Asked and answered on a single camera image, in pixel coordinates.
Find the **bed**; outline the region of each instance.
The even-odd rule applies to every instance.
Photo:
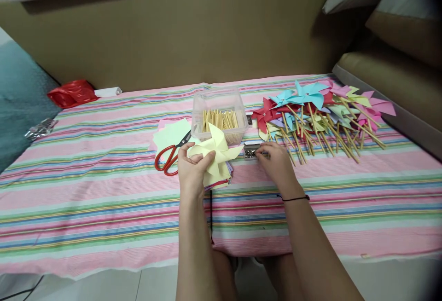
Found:
[[[153,166],[161,119],[192,117],[196,91],[235,85],[247,111],[262,97],[331,79],[297,75],[123,93],[66,109],[0,176],[0,271],[80,279],[106,269],[177,263],[178,177]],[[315,148],[296,168],[342,259],[380,261],[441,253],[442,165],[388,125],[361,163]],[[249,128],[244,140],[258,139]],[[255,161],[233,160],[232,183],[205,199],[214,248],[232,256],[291,251],[284,207]]]

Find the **headboard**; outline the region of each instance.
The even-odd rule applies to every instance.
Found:
[[[368,12],[325,0],[38,0],[0,26],[60,83],[124,91],[330,72]]]

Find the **red-handled scissors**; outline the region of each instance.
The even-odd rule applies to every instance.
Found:
[[[170,145],[169,147],[164,148],[162,151],[160,151],[159,154],[157,155],[157,157],[155,157],[155,169],[157,169],[157,171],[164,171],[164,174],[166,176],[169,176],[169,177],[178,174],[178,171],[169,173],[167,170],[169,170],[169,168],[172,166],[173,163],[175,163],[176,159],[178,158],[178,155],[175,155],[175,157],[174,157],[176,149],[180,148],[182,145],[184,145],[187,142],[189,142],[190,137],[191,137],[191,134],[190,134],[190,131],[189,131],[186,134],[186,136],[183,137],[183,140],[181,140],[179,144],[177,144],[177,145]],[[167,161],[165,162],[163,167],[160,168],[159,163],[160,163],[161,155],[164,154],[165,152],[167,152],[170,149],[172,149],[172,151],[169,154],[169,158],[167,159]]]

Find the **leg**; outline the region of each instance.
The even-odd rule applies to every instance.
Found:
[[[215,264],[216,279],[220,288],[223,301],[236,301],[237,291],[235,285],[235,274],[232,264],[226,254],[213,250],[213,262]]]
[[[301,282],[293,254],[260,258],[280,301],[303,301]]]

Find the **wristband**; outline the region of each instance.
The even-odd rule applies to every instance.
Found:
[[[308,196],[307,194],[306,194],[304,197],[296,197],[296,198],[288,199],[288,200],[284,200],[284,199],[282,198],[282,196],[279,195],[279,194],[276,194],[276,196],[280,197],[280,198],[282,199],[282,201],[284,201],[284,202],[295,201],[295,200],[303,200],[303,199],[307,199],[308,201],[310,201],[310,196]]]

